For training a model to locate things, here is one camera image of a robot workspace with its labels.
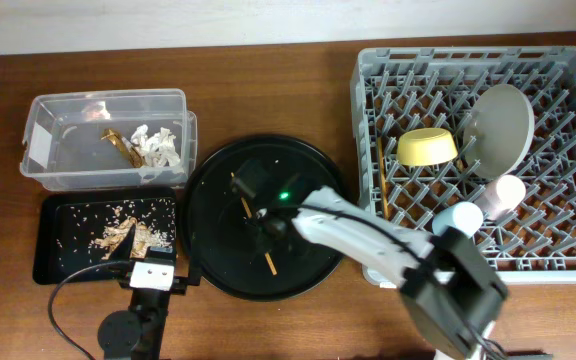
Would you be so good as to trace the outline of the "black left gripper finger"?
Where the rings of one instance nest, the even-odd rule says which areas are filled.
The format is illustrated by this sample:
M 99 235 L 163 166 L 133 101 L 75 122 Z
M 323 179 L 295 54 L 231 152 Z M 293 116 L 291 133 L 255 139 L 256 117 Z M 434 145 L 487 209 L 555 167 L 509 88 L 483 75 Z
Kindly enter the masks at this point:
M 123 234 L 114 234 L 105 237 L 101 246 L 107 252 L 101 258 L 102 261 L 129 260 L 133 248 L 133 242 L 136 234 L 136 224 L 131 223 L 130 227 Z
M 189 239 L 189 269 L 188 285 L 199 286 L 202 278 L 201 247 L 196 244 L 196 233 L 193 232 Z

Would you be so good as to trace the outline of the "gold snack wrapper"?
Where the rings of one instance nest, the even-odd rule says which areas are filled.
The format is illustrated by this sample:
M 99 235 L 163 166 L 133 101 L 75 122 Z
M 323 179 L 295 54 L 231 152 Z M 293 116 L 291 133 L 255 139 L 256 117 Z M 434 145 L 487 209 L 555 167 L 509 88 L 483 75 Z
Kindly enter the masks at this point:
M 134 168 L 140 168 L 144 165 L 143 157 L 138 153 L 133 144 L 117 130 L 113 128 L 104 129 L 101 139 L 108 140 Z

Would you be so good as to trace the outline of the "white tissue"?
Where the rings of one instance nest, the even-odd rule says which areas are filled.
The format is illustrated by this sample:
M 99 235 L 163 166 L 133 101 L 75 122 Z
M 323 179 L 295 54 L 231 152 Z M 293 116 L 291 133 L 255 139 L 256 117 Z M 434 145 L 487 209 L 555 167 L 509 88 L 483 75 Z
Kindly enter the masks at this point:
M 131 135 L 130 142 L 144 160 L 147 167 L 177 166 L 180 155 L 175 150 L 176 136 L 168 128 L 161 127 L 159 132 L 148 135 L 148 126 L 141 125 Z

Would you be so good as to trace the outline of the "yellow bowl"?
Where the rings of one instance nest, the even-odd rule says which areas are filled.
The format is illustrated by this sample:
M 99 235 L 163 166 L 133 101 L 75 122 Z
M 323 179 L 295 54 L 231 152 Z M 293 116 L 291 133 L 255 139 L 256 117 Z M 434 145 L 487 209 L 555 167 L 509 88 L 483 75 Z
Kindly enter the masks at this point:
M 452 134 L 443 128 L 422 128 L 399 138 L 397 160 L 409 167 L 431 166 L 452 161 L 458 155 Z

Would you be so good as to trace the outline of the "light blue cup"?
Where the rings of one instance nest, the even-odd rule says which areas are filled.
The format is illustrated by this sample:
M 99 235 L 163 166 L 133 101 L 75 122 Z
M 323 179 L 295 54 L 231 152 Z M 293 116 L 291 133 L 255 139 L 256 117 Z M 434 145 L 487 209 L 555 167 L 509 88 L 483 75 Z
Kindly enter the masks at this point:
M 444 209 L 432 219 L 432 232 L 441 235 L 448 227 L 455 228 L 472 237 L 484 221 L 481 209 L 472 202 L 459 202 Z

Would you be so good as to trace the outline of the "pink cup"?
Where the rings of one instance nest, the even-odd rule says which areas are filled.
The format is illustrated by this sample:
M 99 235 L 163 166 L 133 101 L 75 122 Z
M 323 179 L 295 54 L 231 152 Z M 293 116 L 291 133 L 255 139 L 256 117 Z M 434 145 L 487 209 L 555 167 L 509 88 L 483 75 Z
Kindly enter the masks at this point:
M 474 200 L 489 220 L 497 220 L 514 210 L 526 196 L 526 186 L 514 175 L 502 175 L 485 186 Z

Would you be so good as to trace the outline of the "grey plate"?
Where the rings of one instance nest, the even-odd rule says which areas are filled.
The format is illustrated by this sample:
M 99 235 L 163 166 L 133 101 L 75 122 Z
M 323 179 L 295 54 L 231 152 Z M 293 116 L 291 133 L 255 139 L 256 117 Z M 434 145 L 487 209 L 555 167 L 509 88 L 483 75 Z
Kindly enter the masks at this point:
M 527 155 L 535 130 L 535 115 L 518 88 L 500 84 L 486 90 L 475 102 L 472 118 L 463 132 L 467 143 L 468 165 L 479 161 L 474 173 L 483 179 L 495 179 L 513 171 Z

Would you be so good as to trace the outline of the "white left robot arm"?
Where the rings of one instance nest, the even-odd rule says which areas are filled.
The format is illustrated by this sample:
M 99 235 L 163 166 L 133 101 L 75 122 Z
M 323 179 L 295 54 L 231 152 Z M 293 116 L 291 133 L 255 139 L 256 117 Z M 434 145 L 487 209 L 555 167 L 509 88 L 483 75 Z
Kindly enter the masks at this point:
M 143 258 L 133 258 L 135 235 L 132 225 L 106 261 L 120 287 L 132 292 L 128 308 L 111 313 L 99 326 L 97 339 L 106 359 L 158 359 L 170 298 L 184 296 L 202 278 L 199 258 L 190 260 L 186 276 L 177 276 L 172 249 L 151 247 Z

